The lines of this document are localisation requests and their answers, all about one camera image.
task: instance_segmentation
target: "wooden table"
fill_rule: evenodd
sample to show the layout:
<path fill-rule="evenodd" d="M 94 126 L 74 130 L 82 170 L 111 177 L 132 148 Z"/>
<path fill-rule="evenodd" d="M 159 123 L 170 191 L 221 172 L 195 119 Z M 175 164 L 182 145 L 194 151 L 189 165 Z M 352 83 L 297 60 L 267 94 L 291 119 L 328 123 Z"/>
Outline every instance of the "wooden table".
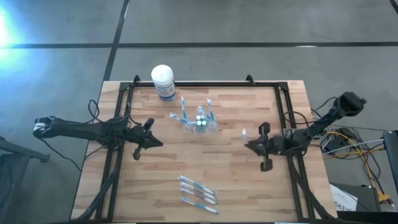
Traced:
<path fill-rule="evenodd" d="M 113 117 L 120 82 L 104 82 L 100 119 Z M 295 111 L 311 118 L 303 81 L 288 81 Z M 199 105 L 212 99 L 219 117 L 217 133 L 194 134 L 169 118 L 181 115 L 180 100 L 165 103 L 152 87 L 135 88 L 132 117 L 138 122 L 154 118 L 154 136 L 163 147 L 142 151 L 132 158 L 136 144 L 126 143 L 116 199 L 115 222 L 271 222 L 296 221 L 287 162 L 271 156 L 274 168 L 261 172 L 261 157 L 243 146 L 241 131 L 249 139 L 258 137 L 258 126 L 267 121 L 271 133 L 280 134 L 280 121 L 273 88 L 268 87 L 180 87 L 177 99 L 185 98 L 187 113 L 196 114 Z M 91 142 L 87 153 L 99 147 Z M 84 163 L 72 218 L 79 216 L 97 194 L 103 174 L 106 150 L 91 155 Z M 318 147 L 308 148 L 304 157 L 310 188 L 328 212 L 336 217 L 325 165 Z M 220 214 L 181 202 L 179 174 L 216 191 Z M 105 200 L 104 211 L 108 209 Z"/>

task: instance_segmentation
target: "paper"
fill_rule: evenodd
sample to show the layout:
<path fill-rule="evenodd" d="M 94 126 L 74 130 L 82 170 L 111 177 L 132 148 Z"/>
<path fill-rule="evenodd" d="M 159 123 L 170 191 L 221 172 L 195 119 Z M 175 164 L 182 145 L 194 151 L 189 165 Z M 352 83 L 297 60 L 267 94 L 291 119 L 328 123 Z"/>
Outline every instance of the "paper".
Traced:
<path fill-rule="evenodd" d="M 330 184 L 337 211 L 355 211 L 358 198 Z"/>

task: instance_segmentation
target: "container lid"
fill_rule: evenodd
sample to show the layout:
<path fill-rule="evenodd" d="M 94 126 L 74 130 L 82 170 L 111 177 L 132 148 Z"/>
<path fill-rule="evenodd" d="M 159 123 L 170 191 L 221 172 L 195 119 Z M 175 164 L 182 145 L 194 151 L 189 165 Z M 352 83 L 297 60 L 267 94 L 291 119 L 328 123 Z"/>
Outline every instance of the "container lid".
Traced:
<path fill-rule="evenodd" d="M 158 85 L 168 85 L 173 80 L 173 71 L 167 65 L 158 65 L 150 73 L 154 83 Z"/>

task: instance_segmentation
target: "gray floor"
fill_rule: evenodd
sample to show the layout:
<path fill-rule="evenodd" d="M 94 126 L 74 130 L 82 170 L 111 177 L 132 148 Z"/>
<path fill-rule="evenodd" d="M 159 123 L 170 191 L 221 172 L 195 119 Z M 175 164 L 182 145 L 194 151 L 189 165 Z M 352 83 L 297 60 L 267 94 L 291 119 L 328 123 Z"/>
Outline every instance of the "gray floor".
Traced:
<path fill-rule="evenodd" d="M 6 19 L 0 25 L 15 44 L 111 43 L 122 4 L 3 0 L 0 15 Z M 388 0 L 132 0 L 121 42 L 398 41 L 397 24 Z M 0 49 L 0 136 L 51 153 L 33 138 L 34 119 L 87 120 L 86 102 L 98 98 L 109 51 Z M 242 80 L 249 73 L 258 80 L 304 80 L 313 107 L 347 90 L 367 99 L 364 111 L 339 124 L 397 129 L 397 58 L 398 47 L 119 49 L 111 80 L 149 80 L 160 63 L 173 68 L 176 80 Z M 360 132 L 365 140 L 381 137 Z M 49 143 L 81 165 L 86 141 Z M 381 184 L 398 202 L 385 152 L 375 156 Z M 332 182 L 369 185 L 360 160 L 325 164 Z M 79 176 L 55 154 L 47 164 L 32 161 L 10 222 L 68 220 Z"/>

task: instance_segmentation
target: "white plastic container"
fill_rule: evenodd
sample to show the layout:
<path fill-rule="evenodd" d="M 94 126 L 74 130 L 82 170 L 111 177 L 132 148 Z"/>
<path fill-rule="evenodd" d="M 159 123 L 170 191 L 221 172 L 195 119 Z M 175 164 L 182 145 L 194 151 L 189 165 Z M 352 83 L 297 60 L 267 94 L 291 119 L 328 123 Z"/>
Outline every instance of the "white plastic container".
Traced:
<path fill-rule="evenodd" d="M 167 65 L 158 65 L 150 73 L 154 81 L 157 94 L 163 101 L 175 100 L 173 70 Z"/>

